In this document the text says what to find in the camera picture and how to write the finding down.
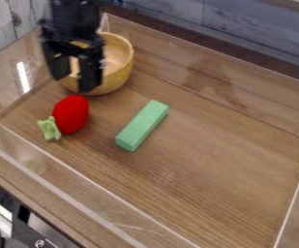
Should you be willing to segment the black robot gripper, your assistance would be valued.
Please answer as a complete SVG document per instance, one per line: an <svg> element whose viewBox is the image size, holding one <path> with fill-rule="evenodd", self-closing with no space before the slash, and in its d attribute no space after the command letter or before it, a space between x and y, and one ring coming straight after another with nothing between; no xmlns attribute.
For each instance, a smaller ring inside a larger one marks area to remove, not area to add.
<svg viewBox="0 0 299 248"><path fill-rule="evenodd" d="M54 80L69 75L68 56L78 57L77 90L88 93L101 85L104 39L97 34L104 0L46 0L40 42Z"/></svg>

